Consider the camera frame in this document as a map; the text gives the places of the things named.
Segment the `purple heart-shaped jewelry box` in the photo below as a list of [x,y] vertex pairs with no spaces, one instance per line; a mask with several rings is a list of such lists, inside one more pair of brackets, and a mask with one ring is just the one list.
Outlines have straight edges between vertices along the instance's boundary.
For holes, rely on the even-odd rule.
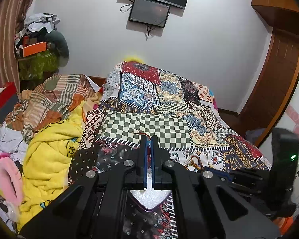
[[129,190],[131,199],[146,212],[154,211],[170,195],[171,190]]

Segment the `colourful patchwork bedspread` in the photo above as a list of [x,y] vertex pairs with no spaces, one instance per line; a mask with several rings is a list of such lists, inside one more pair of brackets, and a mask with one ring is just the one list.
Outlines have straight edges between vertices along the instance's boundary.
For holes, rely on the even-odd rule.
[[[147,136],[147,186],[152,187],[151,138],[168,150],[171,195],[154,211],[131,199],[137,149]],[[75,238],[277,238],[275,224],[204,171],[269,170],[256,146],[218,114],[210,90],[138,62],[114,67],[99,106],[87,113],[69,176]]]

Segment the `yellow fleece blanket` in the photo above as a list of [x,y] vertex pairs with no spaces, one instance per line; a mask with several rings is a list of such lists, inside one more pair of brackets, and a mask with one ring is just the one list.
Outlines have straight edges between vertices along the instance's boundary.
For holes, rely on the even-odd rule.
[[23,161],[24,199],[17,231],[67,187],[71,159],[83,134],[83,100],[65,120],[42,128],[31,140]]

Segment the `wooden door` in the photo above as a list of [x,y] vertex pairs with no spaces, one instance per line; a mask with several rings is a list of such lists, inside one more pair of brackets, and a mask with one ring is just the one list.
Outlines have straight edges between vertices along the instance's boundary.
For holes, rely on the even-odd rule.
[[274,29],[256,84],[239,114],[246,140],[259,147],[276,125],[299,76],[299,35]]

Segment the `striped orange quilt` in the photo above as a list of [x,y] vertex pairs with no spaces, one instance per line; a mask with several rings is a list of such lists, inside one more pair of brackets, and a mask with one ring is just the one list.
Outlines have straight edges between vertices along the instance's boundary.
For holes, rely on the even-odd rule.
[[6,116],[8,128],[20,131],[29,144],[36,133],[51,123],[62,121],[96,93],[85,75],[54,74],[34,90],[23,90],[21,100]]

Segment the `pink plush item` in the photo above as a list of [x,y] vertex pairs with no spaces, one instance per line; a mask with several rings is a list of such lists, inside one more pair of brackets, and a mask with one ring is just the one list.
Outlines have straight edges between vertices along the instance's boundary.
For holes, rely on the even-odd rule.
[[19,206],[24,198],[21,173],[8,153],[0,153],[0,188],[3,197]]

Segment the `green patterned covered stand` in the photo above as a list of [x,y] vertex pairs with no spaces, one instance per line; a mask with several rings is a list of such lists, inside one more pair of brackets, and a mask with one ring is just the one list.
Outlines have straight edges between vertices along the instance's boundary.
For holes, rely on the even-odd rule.
[[54,73],[59,67],[59,59],[53,51],[43,51],[19,58],[19,77],[21,80],[43,80],[47,72]]

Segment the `red and white box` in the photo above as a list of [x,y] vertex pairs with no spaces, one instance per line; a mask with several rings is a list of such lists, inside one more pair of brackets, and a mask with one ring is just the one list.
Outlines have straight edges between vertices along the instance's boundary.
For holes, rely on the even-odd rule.
[[5,121],[6,116],[12,112],[14,105],[18,102],[19,98],[14,82],[6,83],[0,88],[0,124]]

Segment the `orange shoe box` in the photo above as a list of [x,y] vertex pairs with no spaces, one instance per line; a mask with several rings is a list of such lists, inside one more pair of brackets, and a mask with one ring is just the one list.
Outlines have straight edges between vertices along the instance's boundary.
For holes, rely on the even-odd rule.
[[18,49],[18,55],[21,58],[24,58],[46,50],[47,50],[46,42],[39,42],[36,44],[28,45],[25,48],[23,48],[23,46],[21,45]]

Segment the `pile of grey clothes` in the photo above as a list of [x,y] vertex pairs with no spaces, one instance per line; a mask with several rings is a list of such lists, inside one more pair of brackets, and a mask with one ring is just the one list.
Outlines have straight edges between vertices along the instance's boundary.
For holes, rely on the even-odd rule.
[[23,49],[37,44],[46,43],[46,49],[55,50],[62,58],[69,58],[70,52],[66,39],[57,31],[60,18],[55,14],[38,13],[28,16],[24,27],[15,35],[14,53],[18,57],[26,57]]

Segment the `wooden overhead cabinet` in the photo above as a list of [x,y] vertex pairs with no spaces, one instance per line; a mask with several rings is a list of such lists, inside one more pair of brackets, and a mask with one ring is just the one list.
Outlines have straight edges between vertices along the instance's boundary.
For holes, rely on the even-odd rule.
[[299,29],[299,7],[294,0],[252,0],[251,6],[271,27]]

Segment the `small wall monitor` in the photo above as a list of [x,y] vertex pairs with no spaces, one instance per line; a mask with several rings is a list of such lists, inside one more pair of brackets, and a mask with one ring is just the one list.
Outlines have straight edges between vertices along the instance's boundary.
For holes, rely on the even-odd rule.
[[169,12],[170,6],[168,5],[150,0],[134,0],[128,20],[164,28]]

